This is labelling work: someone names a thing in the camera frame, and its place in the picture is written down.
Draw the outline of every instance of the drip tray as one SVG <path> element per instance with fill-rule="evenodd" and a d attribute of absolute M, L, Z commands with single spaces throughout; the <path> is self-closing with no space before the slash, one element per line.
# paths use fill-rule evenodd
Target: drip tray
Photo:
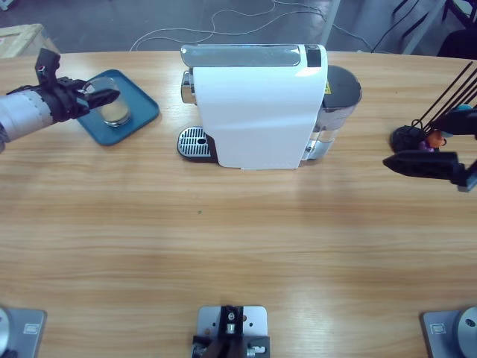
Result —
<path fill-rule="evenodd" d="M 207 136 L 202 127 L 189 127 L 182 131 L 177 141 L 179 154 L 194 162 L 216 163 L 211 155 Z"/>

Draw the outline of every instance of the gray floor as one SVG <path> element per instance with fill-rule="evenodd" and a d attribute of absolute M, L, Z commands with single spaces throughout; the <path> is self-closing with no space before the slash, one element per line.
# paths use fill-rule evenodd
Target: gray floor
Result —
<path fill-rule="evenodd" d="M 327 0 L 283 0 L 319 7 L 326 15 Z M 366 38 L 375 45 L 389 27 L 413 5 L 410 0 L 395 18 L 393 8 L 400 0 L 341 0 L 335 24 Z M 427 10 L 434 0 L 421 0 L 411 15 L 399 24 L 377 51 L 400 53 L 405 45 L 402 33 Z M 16 0 L 9 11 L 0 11 L 0 27 L 42 23 L 53 42 L 63 53 L 88 51 L 128 51 L 143 34 L 158 28 L 212 28 L 210 17 L 218 10 L 234 9 L 259 13 L 271 8 L 270 0 Z M 216 18 L 217 31 L 245 32 L 258 28 L 277 15 L 300 7 L 277 5 L 273 13 L 246 17 L 221 13 Z M 463 28 L 450 13 L 445 22 L 436 20 L 415 51 L 415 54 L 436 55 L 446 35 Z M 267 28 L 244 36 L 214 35 L 206 43 L 316 43 L 323 29 L 323 20 L 313 14 L 293 14 L 279 19 Z M 204 34 L 185 31 L 163 31 L 160 35 L 194 41 Z M 151 40 L 140 50 L 177 50 L 179 43 Z M 355 38 L 332 30 L 329 50 L 369 51 Z"/>

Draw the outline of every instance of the small figurine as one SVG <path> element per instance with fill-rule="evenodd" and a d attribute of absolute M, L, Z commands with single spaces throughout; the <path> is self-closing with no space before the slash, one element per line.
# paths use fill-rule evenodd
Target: small figurine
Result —
<path fill-rule="evenodd" d="M 436 130 L 432 131 L 422 142 L 420 142 L 418 148 L 421 151 L 433 152 L 444 144 L 446 144 L 446 140 L 444 139 L 442 132 Z"/>

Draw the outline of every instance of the glass cup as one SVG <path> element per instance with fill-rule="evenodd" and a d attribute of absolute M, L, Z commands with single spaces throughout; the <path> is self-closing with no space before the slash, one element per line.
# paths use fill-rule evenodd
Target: glass cup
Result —
<path fill-rule="evenodd" d="M 112 78 L 108 77 L 95 78 L 85 84 L 83 88 L 83 90 L 89 93 L 105 89 L 119 91 L 118 84 Z M 127 106 L 122 94 L 120 94 L 113 103 L 98 107 L 95 110 L 101 116 L 103 122 L 110 127 L 123 125 L 129 121 L 131 115 L 130 108 Z"/>

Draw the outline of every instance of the blue tray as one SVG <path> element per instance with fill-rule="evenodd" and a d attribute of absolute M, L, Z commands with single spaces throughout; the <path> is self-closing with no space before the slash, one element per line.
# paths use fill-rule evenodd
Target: blue tray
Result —
<path fill-rule="evenodd" d="M 109 77 L 116 82 L 131 114 L 129 121 L 119 127 L 110 127 L 104 123 L 96 110 L 78 118 L 84 129 L 99 144 L 115 145 L 147 123 L 152 122 L 159 115 L 159 105 L 122 72 L 117 69 L 109 69 L 91 80 L 100 77 Z"/>

